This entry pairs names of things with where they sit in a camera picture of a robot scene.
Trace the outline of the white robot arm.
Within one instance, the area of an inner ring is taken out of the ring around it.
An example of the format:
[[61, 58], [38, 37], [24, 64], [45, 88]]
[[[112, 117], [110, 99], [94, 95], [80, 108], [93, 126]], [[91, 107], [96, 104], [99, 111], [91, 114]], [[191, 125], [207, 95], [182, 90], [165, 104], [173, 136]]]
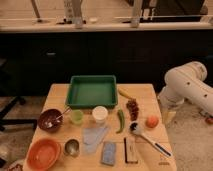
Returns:
[[174, 118], [176, 110], [186, 99], [197, 105], [203, 115], [213, 117], [213, 87], [204, 82], [206, 77], [207, 69], [198, 61], [174, 67], [166, 72], [165, 86], [158, 94], [164, 124]]

